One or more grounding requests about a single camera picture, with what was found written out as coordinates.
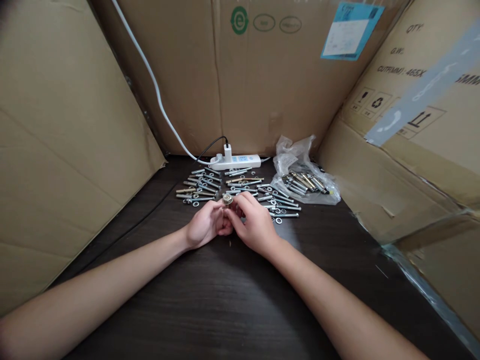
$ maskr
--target left hand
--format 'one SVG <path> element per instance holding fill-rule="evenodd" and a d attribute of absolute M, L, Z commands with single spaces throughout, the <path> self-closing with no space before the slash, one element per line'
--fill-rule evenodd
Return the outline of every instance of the left hand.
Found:
<path fill-rule="evenodd" d="M 217 235 L 232 233 L 230 220 L 224 216 L 223 202 L 210 200 L 186 226 L 186 239 L 191 249 L 198 249 Z"/>

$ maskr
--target white power strip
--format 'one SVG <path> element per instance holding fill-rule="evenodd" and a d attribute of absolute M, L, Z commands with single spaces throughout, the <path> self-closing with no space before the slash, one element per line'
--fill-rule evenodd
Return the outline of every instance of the white power strip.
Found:
<path fill-rule="evenodd" d="M 217 154 L 216 157 L 212 157 L 210 162 L 212 164 L 208 165 L 213 170 L 226 170 L 226 169 L 244 169 L 244 168 L 259 168 L 262 164 L 260 156 L 255 155 L 235 155 L 232 156 L 232 147 L 230 144 L 228 146 L 223 145 L 223 150 L 225 151 L 225 156 L 222 154 Z"/>

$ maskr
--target clear plastic bag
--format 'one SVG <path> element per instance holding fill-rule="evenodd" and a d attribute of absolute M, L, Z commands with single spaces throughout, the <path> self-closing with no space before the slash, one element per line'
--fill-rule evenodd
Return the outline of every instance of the clear plastic bag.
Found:
<path fill-rule="evenodd" d="M 326 172 L 321 172 L 319 167 L 310 161 L 309 151 L 315 135 L 306 137 L 303 140 L 292 144 L 292 140 L 280 136 L 276 143 L 276 156 L 273 158 L 276 174 L 271 181 L 273 188 L 277 188 L 304 204 L 336 205 L 341 200 L 340 191 L 334 182 L 334 177 Z M 323 185 L 330 191 L 330 194 L 322 194 L 319 191 L 307 192 L 305 196 L 290 191 L 282 181 L 282 177 L 293 170 L 297 173 L 311 173 L 321 180 Z"/>

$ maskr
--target cardboard box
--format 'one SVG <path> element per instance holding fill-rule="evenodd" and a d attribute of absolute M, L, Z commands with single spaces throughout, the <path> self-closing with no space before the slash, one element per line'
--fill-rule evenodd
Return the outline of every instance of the cardboard box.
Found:
<path fill-rule="evenodd" d="M 165 159 L 87 1 L 0 7 L 0 315 L 45 289 Z"/>
<path fill-rule="evenodd" d="M 446 219 L 396 246 L 480 339 L 479 213 Z"/>
<path fill-rule="evenodd" d="M 282 134 L 294 141 L 315 134 L 315 145 L 320 143 L 407 1 L 384 2 L 382 11 L 375 7 L 378 13 L 372 19 L 378 22 L 369 22 L 372 33 L 358 47 L 358 59 L 322 57 L 338 14 L 346 18 L 361 7 L 372 11 L 372 3 L 119 1 L 159 82 L 165 110 L 188 149 L 198 155 L 226 135 L 236 154 L 269 156 L 275 155 Z M 112 2 L 93 0 L 92 5 L 158 126 L 162 144 L 183 154 Z M 207 154 L 221 149 L 216 145 Z"/>
<path fill-rule="evenodd" d="M 414 1 L 345 102 L 320 149 L 319 161 L 339 176 L 342 197 L 382 244 L 465 207 L 479 208 L 480 77 L 475 74 L 480 74 L 480 66 L 461 74 L 380 148 L 364 139 L 479 16 L 476 1 L 441 5 Z"/>

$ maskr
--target right hand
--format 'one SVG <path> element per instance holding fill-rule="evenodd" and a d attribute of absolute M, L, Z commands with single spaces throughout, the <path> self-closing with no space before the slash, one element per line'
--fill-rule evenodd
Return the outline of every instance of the right hand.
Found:
<path fill-rule="evenodd" d="M 230 208 L 225 209 L 224 213 L 245 245 L 263 257 L 281 240 L 275 231 L 269 210 L 260 205 L 248 191 L 235 196 Z M 246 217 L 245 223 L 240 220 L 242 215 Z"/>

